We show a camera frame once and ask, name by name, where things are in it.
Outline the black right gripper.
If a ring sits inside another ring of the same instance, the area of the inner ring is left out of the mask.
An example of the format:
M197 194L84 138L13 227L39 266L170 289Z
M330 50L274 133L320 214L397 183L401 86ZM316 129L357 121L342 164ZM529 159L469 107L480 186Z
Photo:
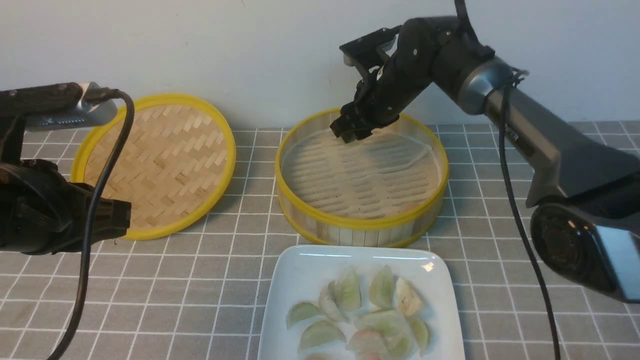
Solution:
M353 100L343 105L339 117L330 124L336 138L346 144L363 141L373 130L395 123L400 113L430 84L432 78L419 39L401 25L389 59L381 67L359 72Z

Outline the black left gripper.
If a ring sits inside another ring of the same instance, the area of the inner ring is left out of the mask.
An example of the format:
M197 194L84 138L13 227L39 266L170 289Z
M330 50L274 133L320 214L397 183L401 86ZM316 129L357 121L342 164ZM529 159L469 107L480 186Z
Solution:
M25 255L82 250L94 187L68 182L54 162L3 162L0 249Z

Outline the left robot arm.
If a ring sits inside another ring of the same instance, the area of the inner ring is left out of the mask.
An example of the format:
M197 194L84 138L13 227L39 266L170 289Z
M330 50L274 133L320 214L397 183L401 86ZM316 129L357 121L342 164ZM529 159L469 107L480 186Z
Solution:
M96 186L69 182L45 159L22 157L25 132L104 126L114 120L115 100L125 103L124 125L107 160L110 173L124 149L135 116L132 98L95 82L65 82L3 90L1 115L1 226L3 252L29 256L82 251L89 244L123 237L131 223L131 203L102 197Z

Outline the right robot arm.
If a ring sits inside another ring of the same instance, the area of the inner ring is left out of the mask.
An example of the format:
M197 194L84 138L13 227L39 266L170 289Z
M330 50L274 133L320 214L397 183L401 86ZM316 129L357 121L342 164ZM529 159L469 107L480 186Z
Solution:
M521 76L478 41L470 22L419 17L342 44L361 81L330 128L349 143L395 123L430 84L465 113L487 116L534 170L532 244L566 280L640 298L639 158L591 139L517 88Z

